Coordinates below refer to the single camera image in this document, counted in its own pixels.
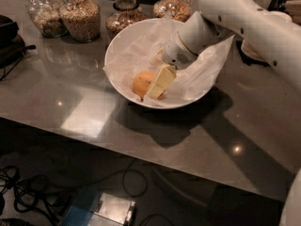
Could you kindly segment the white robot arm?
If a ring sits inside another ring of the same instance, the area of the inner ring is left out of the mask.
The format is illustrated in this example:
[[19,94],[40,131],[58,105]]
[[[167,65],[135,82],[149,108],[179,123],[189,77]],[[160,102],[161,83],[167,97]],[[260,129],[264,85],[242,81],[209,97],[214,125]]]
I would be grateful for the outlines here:
[[166,43],[164,62],[183,69],[207,47],[236,33],[248,41],[275,70],[277,82],[261,88],[256,99],[245,97],[247,121],[266,138],[260,148],[224,116],[230,99],[210,91],[194,106],[204,128],[245,176],[272,199],[286,193],[282,211],[267,211],[244,189],[222,192],[209,212],[213,226],[300,226],[301,102],[300,27],[285,22],[253,0],[198,0],[198,11]]

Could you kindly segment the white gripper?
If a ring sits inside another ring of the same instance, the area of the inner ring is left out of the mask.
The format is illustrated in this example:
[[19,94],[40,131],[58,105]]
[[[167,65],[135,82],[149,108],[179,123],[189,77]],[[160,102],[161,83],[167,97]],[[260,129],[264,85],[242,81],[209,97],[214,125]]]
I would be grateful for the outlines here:
[[231,35],[231,31],[213,24],[196,11],[166,42],[163,50],[157,51],[150,59],[150,67],[159,69],[154,74],[147,95],[158,99],[175,80],[176,69],[188,68],[206,48]]

